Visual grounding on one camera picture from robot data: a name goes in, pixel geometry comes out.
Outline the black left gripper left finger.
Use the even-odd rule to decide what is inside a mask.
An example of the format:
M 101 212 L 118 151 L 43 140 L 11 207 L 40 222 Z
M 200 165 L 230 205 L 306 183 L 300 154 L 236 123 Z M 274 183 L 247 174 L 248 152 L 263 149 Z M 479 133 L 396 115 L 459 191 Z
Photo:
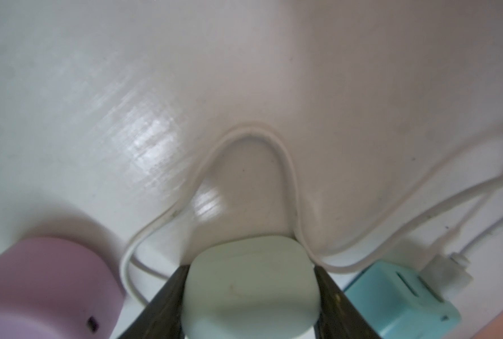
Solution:
M 120 339 L 184 339 L 182 309 L 184 288 L 190 265 L 172 274 L 138 318 L 119 336 Z

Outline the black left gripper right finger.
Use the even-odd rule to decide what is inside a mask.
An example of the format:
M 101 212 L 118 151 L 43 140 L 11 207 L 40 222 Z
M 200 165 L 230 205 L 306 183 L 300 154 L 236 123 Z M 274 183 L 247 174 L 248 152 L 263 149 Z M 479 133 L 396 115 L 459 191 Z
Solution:
M 315 338 L 381 338 L 323 267 L 315 266 L 314 273 L 321 298 L 319 319 L 314 325 Z

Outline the mint green earbuds case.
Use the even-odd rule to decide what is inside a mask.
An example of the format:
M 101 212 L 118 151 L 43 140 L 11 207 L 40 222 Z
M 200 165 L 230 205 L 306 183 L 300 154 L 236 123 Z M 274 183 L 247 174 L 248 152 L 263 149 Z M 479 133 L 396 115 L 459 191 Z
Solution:
M 298 338 L 319 319 L 321 298 L 304 247 L 282 236 L 211 247 L 186 278 L 187 338 Z

